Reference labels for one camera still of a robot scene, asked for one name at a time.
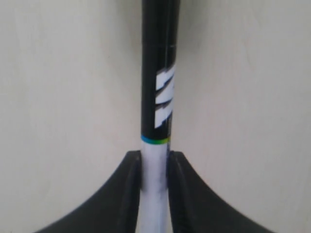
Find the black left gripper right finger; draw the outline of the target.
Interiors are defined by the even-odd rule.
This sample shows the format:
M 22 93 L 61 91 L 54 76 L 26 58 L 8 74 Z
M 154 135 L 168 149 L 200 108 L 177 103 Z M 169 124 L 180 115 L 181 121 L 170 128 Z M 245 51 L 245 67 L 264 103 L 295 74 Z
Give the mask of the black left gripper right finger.
M 182 152 L 170 152 L 167 179 L 173 232 L 270 232 L 219 197 L 197 174 Z

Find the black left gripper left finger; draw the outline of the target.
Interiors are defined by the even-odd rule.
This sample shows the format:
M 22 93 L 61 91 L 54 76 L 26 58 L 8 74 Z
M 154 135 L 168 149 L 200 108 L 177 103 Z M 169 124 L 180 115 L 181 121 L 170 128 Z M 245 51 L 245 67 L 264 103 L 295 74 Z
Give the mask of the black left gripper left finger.
M 129 151 L 106 183 L 42 233 L 134 233 L 141 187 L 141 153 Z

